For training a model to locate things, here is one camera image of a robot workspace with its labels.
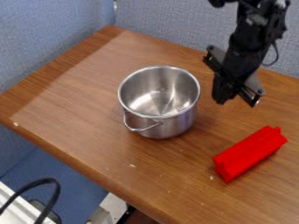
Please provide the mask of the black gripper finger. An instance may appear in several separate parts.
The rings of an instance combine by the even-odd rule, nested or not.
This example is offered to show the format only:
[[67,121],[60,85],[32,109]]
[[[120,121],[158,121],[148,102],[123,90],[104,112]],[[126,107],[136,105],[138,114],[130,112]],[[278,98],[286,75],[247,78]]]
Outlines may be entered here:
[[221,86],[219,103],[225,104],[229,100],[234,99],[239,93],[241,85],[225,83]]
[[213,82],[213,99],[215,102],[221,102],[221,86],[227,83],[225,78],[217,73]]

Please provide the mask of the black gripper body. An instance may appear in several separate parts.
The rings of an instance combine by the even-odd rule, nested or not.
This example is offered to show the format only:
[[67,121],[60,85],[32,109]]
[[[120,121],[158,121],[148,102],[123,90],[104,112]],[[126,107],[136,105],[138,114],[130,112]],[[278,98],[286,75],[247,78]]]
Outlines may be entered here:
[[237,96],[243,98],[250,107],[255,107],[259,98],[266,94],[266,89],[258,78],[254,60],[243,57],[231,49],[225,51],[215,45],[209,45],[203,62],[214,71],[214,77],[219,74],[227,83],[241,85]]

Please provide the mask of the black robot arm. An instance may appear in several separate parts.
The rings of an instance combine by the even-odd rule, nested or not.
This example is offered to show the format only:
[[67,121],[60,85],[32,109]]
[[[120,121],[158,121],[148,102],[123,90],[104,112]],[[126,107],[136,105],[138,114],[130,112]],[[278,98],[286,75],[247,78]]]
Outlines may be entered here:
[[214,71],[211,96],[225,104],[238,95],[251,107],[266,94],[257,71],[271,67],[278,59],[277,40],[287,31],[286,13],[290,0],[209,0],[215,8],[238,3],[237,29],[230,35],[229,49],[207,46],[205,63]]

